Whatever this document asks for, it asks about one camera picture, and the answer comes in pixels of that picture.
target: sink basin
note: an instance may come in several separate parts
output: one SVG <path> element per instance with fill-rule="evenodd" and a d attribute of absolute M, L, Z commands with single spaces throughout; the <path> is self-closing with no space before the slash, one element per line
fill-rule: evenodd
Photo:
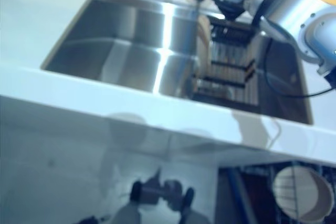
<path fill-rule="evenodd" d="M 208 11 L 201 14 L 211 15 Z M 159 0 L 87 0 L 54 47 L 42 68 L 152 93 L 311 124 L 309 103 L 279 97 L 266 86 L 262 58 L 268 38 L 253 35 L 246 24 L 220 30 L 244 41 L 255 66 L 252 83 L 215 83 L 225 95 L 195 92 L 197 19 L 194 7 Z M 305 93 L 300 60 L 289 46 L 273 43 L 269 52 L 270 80 L 288 94 Z"/>
<path fill-rule="evenodd" d="M 196 32 L 194 8 L 157 0 L 88 0 L 43 68 L 183 96 Z"/>

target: wire rack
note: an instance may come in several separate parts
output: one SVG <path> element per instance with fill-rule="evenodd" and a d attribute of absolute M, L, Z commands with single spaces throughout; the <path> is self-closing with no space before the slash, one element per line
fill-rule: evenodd
<path fill-rule="evenodd" d="M 310 164 L 300 161 L 286 162 L 281 164 L 272 164 L 272 165 L 259 165 L 259 166 L 246 166 L 241 167 L 240 171 L 246 174 L 264 176 L 267 178 L 268 189 L 272 191 L 273 181 L 282 169 L 287 167 L 301 166 L 306 168 L 311 168 L 315 170 L 319 175 L 324 177 L 328 183 L 331 185 L 334 195 L 334 202 L 336 202 L 336 168 Z M 276 213 L 276 223 L 277 224 L 301 224 L 300 221 L 295 220 L 287 216 L 280 207 L 276 204 L 274 205 Z M 334 224 L 336 223 L 336 204 L 334 204 L 331 215 L 326 217 L 322 224 Z"/>
<path fill-rule="evenodd" d="M 248 105 L 259 105 L 256 59 L 247 45 L 251 26 L 210 18 L 211 62 L 206 76 L 197 80 L 196 93 Z"/>

